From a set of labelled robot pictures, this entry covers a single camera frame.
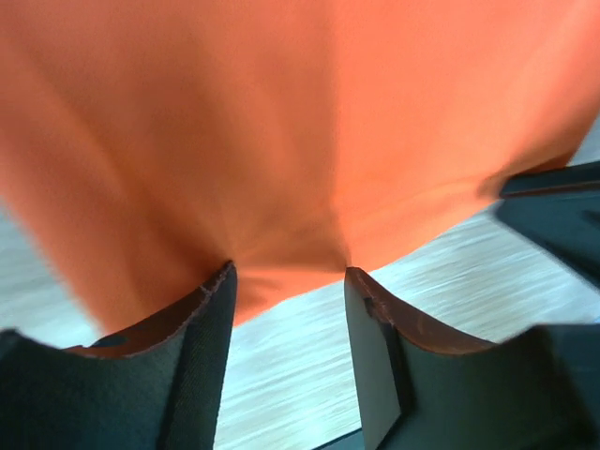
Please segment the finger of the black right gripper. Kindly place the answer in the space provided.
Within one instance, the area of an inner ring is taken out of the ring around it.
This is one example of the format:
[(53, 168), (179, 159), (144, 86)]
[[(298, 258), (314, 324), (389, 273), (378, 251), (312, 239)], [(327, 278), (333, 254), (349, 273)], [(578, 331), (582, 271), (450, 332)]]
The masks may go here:
[(599, 284), (599, 163), (522, 174), (501, 190), (496, 218)]

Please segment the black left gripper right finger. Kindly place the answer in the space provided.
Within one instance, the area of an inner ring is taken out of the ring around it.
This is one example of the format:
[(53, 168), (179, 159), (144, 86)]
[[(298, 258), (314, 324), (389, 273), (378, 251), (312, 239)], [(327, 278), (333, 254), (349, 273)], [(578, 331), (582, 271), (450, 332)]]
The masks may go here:
[(357, 267), (344, 299), (366, 448), (598, 447), (597, 325), (536, 325), (493, 343)]

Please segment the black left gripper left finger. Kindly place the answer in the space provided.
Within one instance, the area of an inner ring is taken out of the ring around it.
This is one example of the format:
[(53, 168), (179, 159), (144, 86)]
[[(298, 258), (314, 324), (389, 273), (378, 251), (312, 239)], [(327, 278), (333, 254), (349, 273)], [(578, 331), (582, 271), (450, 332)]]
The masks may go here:
[(176, 303), (89, 347), (1, 334), (5, 449), (210, 449), (236, 302), (225, 264)]

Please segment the orange t shirt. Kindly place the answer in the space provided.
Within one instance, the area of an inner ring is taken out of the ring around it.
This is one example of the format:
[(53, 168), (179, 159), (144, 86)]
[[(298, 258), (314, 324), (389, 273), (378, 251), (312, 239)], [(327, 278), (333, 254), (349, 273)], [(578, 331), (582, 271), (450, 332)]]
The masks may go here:
[(598, 111), (595, 1), (1, 5), (1, 198), (108, 332), (392, 263)]

